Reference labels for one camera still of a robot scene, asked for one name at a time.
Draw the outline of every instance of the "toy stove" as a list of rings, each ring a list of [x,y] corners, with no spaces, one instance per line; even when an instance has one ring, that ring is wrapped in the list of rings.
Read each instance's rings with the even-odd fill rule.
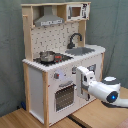
[[[70,59],[73,59],[73,57],[70,57],[70,56],[67,56],[67,55],[63,55],[63,54],[60,54],[60,53],[56,53],[55,55],[55,60],[52,61],[52,62],[44,62],[44,61],[41,61],[40,58],[36,58],[34,59],[34,62],[37,62],[39,64],[42,64],[44,66],[52,66],[54,64],[58,64],[58,63],[61,63],[61,62],[64,62],[64,61],[67,61],[67,60],[70,60]]]

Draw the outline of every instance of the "wooden panel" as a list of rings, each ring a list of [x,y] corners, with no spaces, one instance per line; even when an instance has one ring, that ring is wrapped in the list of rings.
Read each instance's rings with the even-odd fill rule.
[[[64,19],[64,21],[67,20],[67,5],[59,5],[57,6],[57,16]]]
[[[42,4],[21,4],[21,6],[43,6],[43,5],[66,5],[66,4],[87,4],[91,2],[67,2],[67,3],[42,3]]]
[[[82,41],[79,41],[78,46],[85,47],[85,32],[86,32],[86,21],[85,20],[79,21],[78,32],[82,35]]]
[[[28,16],[28,18],[27,18],[28,24],[30,25],[30,27],[32,27],[33,26],[33,10],[32,10],[32,7],[31,6],[22,7],[22,14],[23,14],[23,17],[24,17],[24,15]]]
[[[25,81],[25,95],[26,95],[26,110],[30,110],[30,91],[29,91],[29,74],[28,65],[23,63],[24,66],[24,81]]]
[[[23,30],[24,30],[25,57],[26,59],[33,61],[31,28],[29,26],[28,17],[23,17]]]
[[[128,99],[128,89],[122,87],[120,97]],[[115,128],[128,118],[128,110],[125,108],[107,108],[100,100],[96,99],[71,116],[87,128]]]
[[[0,118],[0,128],[45,128],[37,119],[23,109],[19,109]],[[50,128],[81,128],[65,118]]]
[[[48,73],[43,72],[42,75],[43,75],[44,126],[45,128],[49,128]]]
[[[100,75],[100,81],[102,80],[103,66],[104,66],[104,53],[102,53],[102,64],[101,64],[101,75]]]

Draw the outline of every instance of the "tiled backsplash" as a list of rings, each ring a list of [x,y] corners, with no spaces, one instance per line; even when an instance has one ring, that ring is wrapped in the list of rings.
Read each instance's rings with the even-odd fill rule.
[[[43,50],[66,50],[70,37],[78,33],[79,22],[51,25],[34,28],[31,31],[34,59],[39,57]],[[78,46],[78,36],[73,38],[73,43]]]

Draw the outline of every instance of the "knob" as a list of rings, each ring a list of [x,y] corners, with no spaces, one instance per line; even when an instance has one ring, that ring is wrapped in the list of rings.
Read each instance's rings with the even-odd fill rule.
[[[55,79],[59,79],[59,74],[58,74],[58,73],[55,73],[55,74],[54,74],[54,78],[55,78]]]
[[[76,67],[72,68],[72,74],[76,74]]]
[[[90,100],[90,95],[88,94],[88,99],[86,101],[89,101]]]

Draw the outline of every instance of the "toy kitchen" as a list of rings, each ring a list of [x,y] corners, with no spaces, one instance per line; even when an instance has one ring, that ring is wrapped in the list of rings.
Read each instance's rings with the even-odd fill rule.
[[[46,127],[95,100],[91,95],[79,97],[76,86],[78,66],[102,79],[105,48],[85,44],[90,4],[21,5],[26,109]]]

